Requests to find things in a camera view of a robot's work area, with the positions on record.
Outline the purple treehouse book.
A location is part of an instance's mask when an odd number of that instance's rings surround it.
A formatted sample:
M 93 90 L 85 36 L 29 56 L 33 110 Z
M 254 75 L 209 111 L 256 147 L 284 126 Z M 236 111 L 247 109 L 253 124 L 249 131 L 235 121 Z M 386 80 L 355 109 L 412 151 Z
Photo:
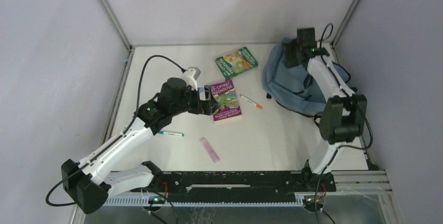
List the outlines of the purple treehouse book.
M 215 124 L 242 118 L 239 99 L 232 80 L 211 85 L 211 92 L 219 104 L 219 109 L 213 115 Z

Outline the blue student backpack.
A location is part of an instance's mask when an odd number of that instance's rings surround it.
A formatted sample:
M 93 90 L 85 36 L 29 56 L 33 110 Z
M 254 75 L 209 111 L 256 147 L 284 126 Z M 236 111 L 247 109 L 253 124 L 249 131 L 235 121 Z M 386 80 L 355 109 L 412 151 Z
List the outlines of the blue student backpack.
M 287 68 L 284 65 L 285 45 L 296 41 L 284 38 L 273 47 L 262 72 L 262 87 L 268 99 L 273 98 L 287 110 L 305 117 L 321 115 L 326 100 L 317 82 L 302 65 Z

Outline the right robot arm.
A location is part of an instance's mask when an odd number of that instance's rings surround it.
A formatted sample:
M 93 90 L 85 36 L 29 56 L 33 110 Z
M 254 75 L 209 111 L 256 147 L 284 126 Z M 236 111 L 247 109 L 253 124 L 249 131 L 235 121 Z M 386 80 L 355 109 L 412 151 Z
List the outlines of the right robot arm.
M 302 176 L 302 185 L 310 191 L 322 185 L 342 149 L 366 150 L 374 141 L 366 117 L 367 98 L 347 85 L 322 42 L 316 40 L 315 29 L 310 27 L 298 28 L 296 38 L 285 44 L 285 66 L 302 66 L 318 84 L 325 99 L 319 121 L 322 139 L 306 161 L 306 173 Z

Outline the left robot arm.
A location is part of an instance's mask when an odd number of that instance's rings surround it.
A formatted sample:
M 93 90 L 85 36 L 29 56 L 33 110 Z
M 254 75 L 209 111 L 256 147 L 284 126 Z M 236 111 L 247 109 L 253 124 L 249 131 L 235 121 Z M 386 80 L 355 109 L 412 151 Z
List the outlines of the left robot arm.
M 91 214 L 108 198 L 123 192 L 141 187 L 159 190 L 163 177 L 146 162 L 123 171 L 114 172 L 113 168 L 171 124 L 173 117 L 186 112 L 213 115 L 218 108 L 209 85 L 194 89 L 181 78 L 169 78 L 153 98 L 137 109 L 127 127 L 80 161 L 68 159 L 62 164 L 64 191 L 85 214 Z

